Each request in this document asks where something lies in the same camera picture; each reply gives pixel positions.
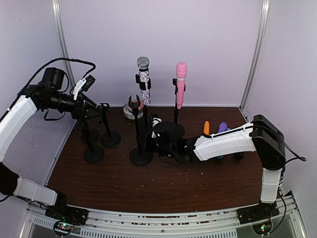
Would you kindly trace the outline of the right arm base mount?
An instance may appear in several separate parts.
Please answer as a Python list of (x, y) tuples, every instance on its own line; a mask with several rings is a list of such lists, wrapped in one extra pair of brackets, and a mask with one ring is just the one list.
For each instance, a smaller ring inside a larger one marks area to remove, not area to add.
[(236, 212), (241, 225), (251, 223), (253, 231), (261, 236), (270, 234), (272, 218), (280, 214), (276, 205), (266, 203), (240, 208)]

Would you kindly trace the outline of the blue microphone's black stand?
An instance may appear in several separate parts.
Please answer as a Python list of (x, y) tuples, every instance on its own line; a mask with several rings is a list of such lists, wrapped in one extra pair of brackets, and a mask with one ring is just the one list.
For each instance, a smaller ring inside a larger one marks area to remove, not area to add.
[(121, 135), (115, 130), (110, 130), (107, 119), (107, 112), (110, 109), (110, 105), (108, 103), (100, 103), (100, 105), (98, 105), (98, 109), (101, 111), (102, 117), (100, 123), (103, 123), (106, 129), (106, 132), (101, 135), (101, 144), (104, 147), (116, 146), (121, 141)]

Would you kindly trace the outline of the black microphone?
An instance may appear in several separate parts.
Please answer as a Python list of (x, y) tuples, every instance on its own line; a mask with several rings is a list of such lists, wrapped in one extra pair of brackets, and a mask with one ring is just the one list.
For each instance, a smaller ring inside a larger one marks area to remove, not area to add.
[(244, 152), (239, 152), (235, 154), (236, 160), (242, 160), (244, 158)]

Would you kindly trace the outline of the blue microphone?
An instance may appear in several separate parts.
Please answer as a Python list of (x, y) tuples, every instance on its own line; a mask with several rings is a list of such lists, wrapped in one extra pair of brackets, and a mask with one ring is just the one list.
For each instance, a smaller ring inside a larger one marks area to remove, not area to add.
[(224, 155), (221, 155), (221, 156), (217, 156), (217, 159), (223, 159), (224, 158)]

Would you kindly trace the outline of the orange microphone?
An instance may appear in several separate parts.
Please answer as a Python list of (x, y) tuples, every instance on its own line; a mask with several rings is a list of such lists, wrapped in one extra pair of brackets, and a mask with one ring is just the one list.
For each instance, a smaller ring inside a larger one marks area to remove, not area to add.
[(204, 133), (204, 135), (208, 135), (208, 136), (210, 135), (210, 122), (209, 121), (205, 121), (203, 133)]

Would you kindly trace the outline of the purple microphone's black stand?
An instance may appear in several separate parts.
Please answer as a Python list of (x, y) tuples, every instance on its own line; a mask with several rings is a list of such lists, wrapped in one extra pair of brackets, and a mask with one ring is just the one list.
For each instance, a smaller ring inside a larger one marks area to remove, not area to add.
[(95, 128), (89, 128), (89, 124), (85, 122), (79, 122), (77, 130), (81, 132), (80, 140), (82, 143), (87, 144), (87, 141), (94, 143), (98, 140), (100, 133)]

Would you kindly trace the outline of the purple microphone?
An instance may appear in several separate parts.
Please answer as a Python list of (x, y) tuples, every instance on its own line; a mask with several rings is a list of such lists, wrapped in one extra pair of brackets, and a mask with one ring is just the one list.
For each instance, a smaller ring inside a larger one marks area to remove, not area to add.
[(218, 126), (218, 133), (225, 132), (228, 130), (228, 125), (225, 122), (221, 122)]

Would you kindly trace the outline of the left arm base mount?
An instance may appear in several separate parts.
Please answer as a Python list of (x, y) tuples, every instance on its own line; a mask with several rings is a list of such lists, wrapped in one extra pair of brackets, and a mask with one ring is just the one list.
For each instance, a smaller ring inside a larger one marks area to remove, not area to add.
[(76, 226), (86, 224), (89, 211), (87, 209), (67, 207), (62, 213), (52, 207), (47, 207), (45, 215), (56, 219), (53, 224), (53, 231), (59, 237), (65, 237), (73, 231)]

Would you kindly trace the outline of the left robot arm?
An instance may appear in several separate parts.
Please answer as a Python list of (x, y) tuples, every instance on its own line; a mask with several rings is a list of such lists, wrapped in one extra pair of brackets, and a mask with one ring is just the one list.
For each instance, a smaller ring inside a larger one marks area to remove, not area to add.
[(0, 200), (16, 197), (27, 202), (36, 202), (52, 207), (60, 220), (71, 216), (61, 192), (45, 186), (61, 142), (49, 142), (51, 122), (43, 119), (48, 113), (57, 118), (57, 131), (53, 139), (61, 139), (62, 129), (70, 121), (86, 121), (88, 112), (97, 104), (85, 93), (95, 83), (92, 75), (79, 79), (72, 89), (67, 85), (62, 69), (47, 67), (38, 83), (29, 84), (22, 90), (13, 106), (0, 120)]

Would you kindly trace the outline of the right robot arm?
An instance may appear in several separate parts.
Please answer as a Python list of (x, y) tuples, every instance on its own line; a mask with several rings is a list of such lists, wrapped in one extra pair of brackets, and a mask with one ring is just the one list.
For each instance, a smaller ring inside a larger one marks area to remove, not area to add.
[(195, 160), (207, 161), (218, 156), (257, 152), (262, 168), (261, 203), (254, 207), (254, 215), (264, 219), (273, 211), (282, 169), (286, 164), (284, 135), (263, 115), (252, 122), (231, 130), (183, 138), (175, 124), (152, 119), (152, 127), (145, 134), (144, 152), (158, 153), (181, 164)]

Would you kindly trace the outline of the pink microphone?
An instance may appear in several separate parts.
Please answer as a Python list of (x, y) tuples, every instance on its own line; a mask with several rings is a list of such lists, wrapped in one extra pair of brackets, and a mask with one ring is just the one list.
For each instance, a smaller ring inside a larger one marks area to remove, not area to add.
[(181, 109), (184, 101), (185, 79), (187, 76), (187, 63), (180, 61), (176, 65), (176, 105), (177, 109)]

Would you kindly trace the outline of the orange microphone's black stand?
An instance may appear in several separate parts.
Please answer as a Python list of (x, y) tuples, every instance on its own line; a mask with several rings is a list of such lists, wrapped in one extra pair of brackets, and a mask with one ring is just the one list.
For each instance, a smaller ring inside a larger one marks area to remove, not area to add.
[(148, 165), (152, 159), (153, 154), (149, 152), (144, 152), (143, 147), (141, 145), (141, 134), (139, 129), (138, 115), (139, 115), (139, 107), (141, 105), (140, 98), (136, 95), (136, 99), (132, 100), (132, 96), (129, 96), (128, 106), (132, 109), (132, 115), (134, 116), (135, 128), (136, 128), (136, 142), (137, 147), (131, 150), (129, 154), (130, 162), (135, 166), (146, 166)]

